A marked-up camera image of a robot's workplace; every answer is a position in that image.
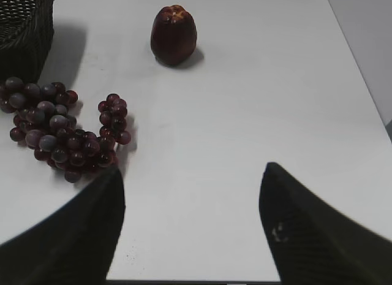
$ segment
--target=bunch of grapes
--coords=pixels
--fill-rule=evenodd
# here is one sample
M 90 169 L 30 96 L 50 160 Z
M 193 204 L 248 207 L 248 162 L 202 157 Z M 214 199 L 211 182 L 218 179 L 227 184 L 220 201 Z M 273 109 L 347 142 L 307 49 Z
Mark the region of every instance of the bunch of grapes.
M 16 112 L 10 138 L 15 142 L 25 140 L 37 160 L 64 170 L 70 183 L 77 182 L 83 173 L 96 173 L 117 164 L 116 143 L 131 141 L 126 131 L 127 103 L 117 94 L 109 94 L 98 105 L 103 124 L 99 137 L 76 128 L 77 120 L 68 109 L 77 100 L 77 93 L 66 91 L 60 82 L 39 87 L 10 77 L 0 83 L 0 109 Z

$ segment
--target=wicker basket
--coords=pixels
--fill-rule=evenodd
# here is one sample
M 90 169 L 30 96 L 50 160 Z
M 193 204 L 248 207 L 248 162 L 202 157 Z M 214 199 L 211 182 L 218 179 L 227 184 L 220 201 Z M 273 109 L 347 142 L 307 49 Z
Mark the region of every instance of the wicker basket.
M 0 0 L 0 81 L 38 81 L 54 33 L 53 1 Z

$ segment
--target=white table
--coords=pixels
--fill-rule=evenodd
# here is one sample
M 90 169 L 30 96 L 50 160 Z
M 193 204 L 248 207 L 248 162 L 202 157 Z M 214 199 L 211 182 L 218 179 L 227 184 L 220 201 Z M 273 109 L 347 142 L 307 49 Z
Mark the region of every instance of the white table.
M 198 29 L 182 69 L 149 49 L 156 13 L 176 3 Z M 392 238 L 391 142 L 327 0 L 56 0 L 54 15 L 41 83 L 72 85 L 86 129 L 111 92 L 136 117 L 108 278 L 278 280 L 258 215 L 268 161 Z M 10 141 L 9 115 L 0 122 L 5 241 L 78 188 Z

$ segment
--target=purple grape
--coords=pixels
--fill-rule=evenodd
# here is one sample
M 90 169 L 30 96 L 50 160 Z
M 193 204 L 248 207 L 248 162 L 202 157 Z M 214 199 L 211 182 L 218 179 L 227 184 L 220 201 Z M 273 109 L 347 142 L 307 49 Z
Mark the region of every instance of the purple grape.
M 69 157 L 69 162 L 75 167 L 81 167 L 86 163 L 86 156 L 80 151 L 74 151 Z
M 51 152 L 57 145 L 57 138 L 53 135 L 44 135 L 39 140 L 39 148 L 42 151 Z
M 29 109 L 27 109 L 27 108 L 18 111 L 18 114 L 19 114 L 20 118 L 25 120 L 25 121 L 27 120 L 27 114 L 28 113 L 29 113 Z
M 75 130 L 75 135 L 79 136 L 80 138 L 83 138 L 85 136 L 86 131 L 83 129 L 76 129 Z
M 113 101 L 119 98 L 120 96 L 118 96 L 118 94 L 111 93 L 106 97 L 106 101 L 108 102 L 108 105 L 112 105 Z
M 43 133 L 40 130 L 30 130 L 26 134 L 26 143 L 28 146 L 37 148 L 39 146 L 39 140 L 43 136 Z
M 67 127 L 69 120 L 62 115 L 53 115 L 50 118 L 49 125 L 52 129 L 58 130 Z
M 69 183 L 76 183 L 81 178 L 81 172 L 79 170 L 67 169 L 66 172 L 64 173 L 64 178 Z
M 113 106 L 113 115 L 119 116 L 120 118 L 125 118 L 128 114 L 128 110 L 125 106 L 116 104 Z
M 34 157 L 38 161 L 47 161 L 50 158 L 50 153 L 41 149 L 34 150 Z
M 74 117 L 72 115 L 67 115 L 67 119 L 69 120 L 68 127 L 71 127 L 72 129 L 75 129 L 76 124 L 77 124 L 76 117 Z
M 58 105 L 56 105 L 55 114 L 56 115 L 64 115 L 64 116 L 66 116 L 68 114 L 68 109 L 64 105 L 58 104 Z
M 10 102 L 5 99 L 0 100 L 0 109 L 5 113 L 13 113 L 15 112 L 15 108 L 10 105 Z
M 83 145 L 83 152 L 87 156 L 94 156 L 96 153 L 99 152 L 99 143 L 97 140 L 87 140 Z
M 116 140 L 110 136 L 99 137 L 98 142 L 101 151 L 113 150 L 116 145 Z
M 81 148 L 82 139 L 76 135 L 68 138 L 67 147 L 71 150 L 78 150 Z
M 93 132 L 85 132 L 85 134 L 83 135 L 83 138 L 86 140 L 88 140 L 88 139 L 96 140 L 97 136 Z
M 13 108 L 22 108 L 26 103 L 26 98 L 25 95 L 16 92 L 10 96 L 8 101 Z
M 37 104 L 37 108 L 43 110 L 47 118 L 55 114 L 56 107 L 50 101 L 41 101 Z
M 46 84 L 41 87 L 41 95 L 45 99 L 55 98 L 57 94 L 57 89 L 54 84 Z
M 114 137 L 114 136 L 115 136 L 115 133 L 114 133 L 113 130 L 110 129 L 109 127 L 102 126 L 102 127 L 99 129 L 99 135 L 101 135 L 101 136 L 112 136 L 112 137 Z
M 42 109 L 39 108 L 32 108 L 29 110 L 27 116 L 27 121 L 29 121 L 32 124 L 40 124 L 45 121 L 45 113 L 43 112 Z
M 116 100 L 113 101 L 113 106 L 115 105 L 122 105 L 125 108 L 127 108 L 127 102 L 124 99 L 118 98 Z
M 110 152 L 105 151 L 98 154 L 97 164 L 100 167 L 108 167 L 109 165 L 112 164 L 112 162 L 113 162 L 113 155 Z
M 108 127 L 111 125 L 111 113 L 110 112 L 102 112 L 99 116 L 99 121 L 104 126 Z
M 68 152 L 64 147 L 56 147 L 52 152 L 51 152 L 51 158 L 55 162 L 63 163 L 68 160 Z
M 40 95 L 41 94 L 40 93 L 41 89 L 39 88 L 38 85 L 33 84 L 33 83 L 26 84 L 26 86 L 24 86 L 23 92 L 27 96 L 33 97 L 33 98 L 36 98 L 36 99 L 39 99 L 41 97 L 41 95 Z
M 20 122 L 23 121 L 19 115 L 15 115 L 13 117 L 13 124 L 15 127 L 18 127 L 20 125 Z
M 21 121 L 19 123 L 19 128 L 27 133 L 28 131 L 34 130 L 36 128 L 36 126 L 32 123 L 29 123 L 28 121 Z
M 56 167 L 60 170 L 66 170 L 67 168 L 69 168 L 70 163 L 68 161 L 66 162 L 55 162 Z
M 26 137 L 26 133 L 24 133 L 18 127 L 15 127 L 10 131 L 10 138 L 12 139 L 12 141 L 15 142 L 23 141 L 25 137 Z
M 52 158 L 48 158 L 48 159 L 47 159 L 47 164 L 48 164 L 50 167 L 56 167 L 56 162 L 55 162 L 54 160 L 52 160 Z
M 10 93 L 22 90 L 24 85 L 23 81 L 17 77 L 10 77 L 6 80 L 6 88 Z
M 132 140 L 132 136 L 128 131 L 123 131 L 118 135 L 117 143 L 126 145 Z
M 66 92 L 69 96 L 69 104 L 74 104 L 78 100 L 78 94 L 73 90 L 68 90 Z
M 98 111 L 99 112 L 106 112 L 109 110 L 109 108 L 110 108 L 110 106 L 107 101 L 101 101 L 98 104 Z
M 111 121 L 111 128 L 115 131 L 123 131 L 127 127 L 127 121 L 124 118 L 114 117 Z
M 56 103 L 67 105 L 69 103 L 69 95 L 67 93 L 59 93 L 56 95 Z
M 59 129 L 59 130 L 57 131 L 57 133 L 56 133 L 56 137 L 57 137 L 58 143 L 60 143 L 60 144 L 66 144 L 67 141 L 68 141 L 68 138 L 69 138 L 72 134 L 74 134 L 74 130 L 72 130 L 72 129 L 69 128 L 69 127 Z
M 53 82 L 52 84 L 55 86 L 57 94 L 66 92 L 66 86 L 63 83 Z

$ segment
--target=apple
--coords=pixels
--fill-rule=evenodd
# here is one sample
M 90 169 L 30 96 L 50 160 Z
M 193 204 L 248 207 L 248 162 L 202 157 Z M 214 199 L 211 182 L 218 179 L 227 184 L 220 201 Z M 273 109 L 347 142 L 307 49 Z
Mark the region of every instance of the apple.
M 195 51 L 196 40 L 194 19 L 182 6 L 166 6 L 155 17 L 150 44 L 158 61 L 179 65 Z

